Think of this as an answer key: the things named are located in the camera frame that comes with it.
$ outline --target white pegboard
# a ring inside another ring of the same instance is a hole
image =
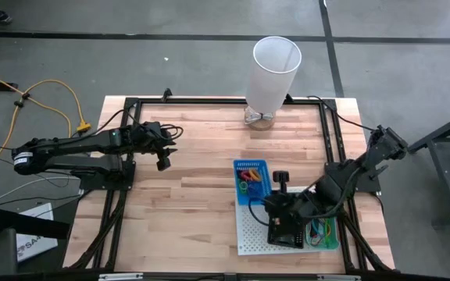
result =
[[[301,192],[306,187],[289,187],[288,192]],[[253,212],[263,222],[269,221],[263,205],[251,206]],[[282,247],[268,244],[266,238],[269,232],[268,226],[258,223],[249,213],[247,205],[240,206],[237,196],[235,198],[235,221],[237,224],[237,252],[239,255],[249,254],[294,254],[328,251],[308,247],[303,243],[303,249]]]

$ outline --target yellow plug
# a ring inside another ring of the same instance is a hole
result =
[[[91,124],[86,123],[85,121],[81,121],[80,125],[77,127],[76,131],[78,133],[84,133],[91,129]]]

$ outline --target blue plastic basket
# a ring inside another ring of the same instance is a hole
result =
[[[260,184],[261,187],[255,188],[255,192],[253,194],[243,194],[239,189],[241,179],[239,179],[238,177],[238,171],[245,171],[250,168],[258,170],[259,175],[262,177],[262,181],[255,184]],[[265,196],[270,195],[270,192],[272,191],[272,186],[270,185],[269,170],[266,167],[265,160],[234,160],[234,177],[235,189],[237,191],[237,201],[239,202],[239,205],[247,205],[249,203],[250,197],[253,197],[255,199],[263,199]],[[251,202],[251,205],[260,204],[262,204],[262,202],[258,200]]]

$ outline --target wooden table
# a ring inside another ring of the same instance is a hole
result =
[[[107,96],[103,124],[124,104],[124,96]],[[338,113],[360,123],[353,98],[336,99]],[[343,273],[341,249],[311,254],[238,256],[234,214],[234,172],[238,158],[263,158],[270,172],[288,170],[290,186],[308,186],[323,174],[326,161],[319,109],[285,105],[271,130],[251,131],[243,122],[243,105],[143,105],[141,121],[182,126],[170,156],[171,167],[158,172],[154,155],[136,155],[134,186],[128,194],[116,271]],[[333,134],[328,114],[330,134]],[[348,158],[366,150],[362,129],[340,122]],[[108,128],[120,125],[120,115]],[[98,232],[106,192],[94,191],[80,201],[64,266],[74,263]],[[360,228],[385,264],[393,267],[380,205],[357,194]],[[354,265],[355,244],[348,233]],[[106,240],[105,261],[110,239]]]

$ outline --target white cylinder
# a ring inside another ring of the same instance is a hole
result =
[[[292,41],[266,37],[253,48],[253,63],[246,101],[259,113],[278,110],[293,83],[302,53]]]

